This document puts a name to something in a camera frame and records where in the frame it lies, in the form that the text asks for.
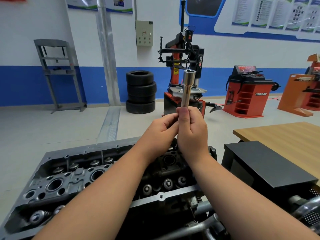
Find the electrical box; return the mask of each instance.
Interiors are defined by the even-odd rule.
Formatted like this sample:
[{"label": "electrical box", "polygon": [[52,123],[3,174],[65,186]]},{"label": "electrical box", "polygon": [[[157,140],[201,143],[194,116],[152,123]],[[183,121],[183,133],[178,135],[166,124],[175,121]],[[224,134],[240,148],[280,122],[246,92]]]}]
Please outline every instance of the electrical box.
[{"label": "electrical box", "polygon": [[137,46],[153,46],[153,22],[136,20]]}]

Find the floor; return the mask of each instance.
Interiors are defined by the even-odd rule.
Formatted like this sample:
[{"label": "floor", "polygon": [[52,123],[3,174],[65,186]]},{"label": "floor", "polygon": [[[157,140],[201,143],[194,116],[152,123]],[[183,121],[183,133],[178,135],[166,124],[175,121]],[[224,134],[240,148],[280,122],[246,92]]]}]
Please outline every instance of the floor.
[{"label": "floor", "polygon": [[[224,103],[224,99],[207,100]],[[216,148],[221,163],[223,146],[236,143],[238,137],[234,129],[276,125],[307,121],[320,126],[320,112],[312,117],[277,110],[279,101],[268,100],[263,118],[241,119],[224,111],[209,113],[205,121],[208,125],[208,145]],[[0,108],[0,223],[3,221],[15,200],[23,190],[34,169],[48,151],[95,144],[108,107],[58,111],[50,114],[43,108]],[[141,136],[150,123],[161,117],[163,102],[157,102],[154,112],[149,114],[130,114],[121,107],[117,139]]]}]

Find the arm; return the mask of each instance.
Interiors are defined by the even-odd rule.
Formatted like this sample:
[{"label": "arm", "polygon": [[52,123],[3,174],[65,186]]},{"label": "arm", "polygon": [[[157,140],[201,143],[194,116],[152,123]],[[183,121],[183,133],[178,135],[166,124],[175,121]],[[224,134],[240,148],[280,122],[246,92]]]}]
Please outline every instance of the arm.
[{"label": "arm", "polygon": [[178,146],[198,184],[235,240],[319,237],[208,155],[207,125],[197,108],[178,108]]},{"label": "arm", "polygon": [[115,239],[145,169],[168,150],[177,135],[177,119],[174,113],[154,120],[129,152],[71,200],[33,239]]}]

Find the blue wall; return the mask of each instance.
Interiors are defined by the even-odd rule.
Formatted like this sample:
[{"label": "blue wall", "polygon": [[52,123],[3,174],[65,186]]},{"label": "blue wall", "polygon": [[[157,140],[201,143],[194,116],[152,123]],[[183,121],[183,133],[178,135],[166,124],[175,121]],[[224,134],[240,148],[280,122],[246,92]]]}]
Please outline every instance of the blue wall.
[{"label": "blue wall", "polygon": [[[170,82],[170,68],[169,67],[117,67],[118,84],[121,102],[128,99],[126,72],[134,70],[147,70],[154,74],[154,80],[157,83],[157,99],[163,98],[163,93],[167,91]],[[225,96],[226,82],[231,75],[233,68],[202,68],[201,79],[199,86],[208,90],[204,96]],[[283,92],[290,74],[298,73],[304,74],[305,68],[258,68],[258,71],[263,71],[266,79],[272,79],[281,87],[273,93]],[[180,70],[180,81],[182,79],[182,71]]]},{"label": "blue wall", "polygon": [[[202,69],[200,87],[208,90],[205,96],[225,96],[225,85],[233,68]],[[87,104],[108,103],[108,93],[103,67],[76,67],[82,99]],[[168,67],[118,67],[118,85],[121,102],[127,100],[126,72],[147,70],[153,72],[157,83],[156,98],[162,99],[170,81]],[[304,74],[304,68],[258,68],[267,79],[282,87],[275,91],[283,92],[289,75]],[[52,86],[58,103],[78,101],[72,76],[51,76]],[[0,66],[0,106],[52,104],[50,91],[41,66]]]}]

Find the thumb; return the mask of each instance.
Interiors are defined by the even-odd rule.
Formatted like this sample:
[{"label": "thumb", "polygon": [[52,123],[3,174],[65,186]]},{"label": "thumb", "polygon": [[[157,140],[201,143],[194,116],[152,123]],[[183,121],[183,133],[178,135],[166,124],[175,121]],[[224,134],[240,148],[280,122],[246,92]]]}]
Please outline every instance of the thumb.
[{"label": "thumb", "polygon": [[168,137],[173,139],[178,134],[178,130],[179,130],[179,121],[176,121],[165,132],[168,134]]},{"label": "thumb", "polygon": [[179,133],[185,134],[191,132],[190,129],[190,114],[187,107],[181,107],[179,113]]}]

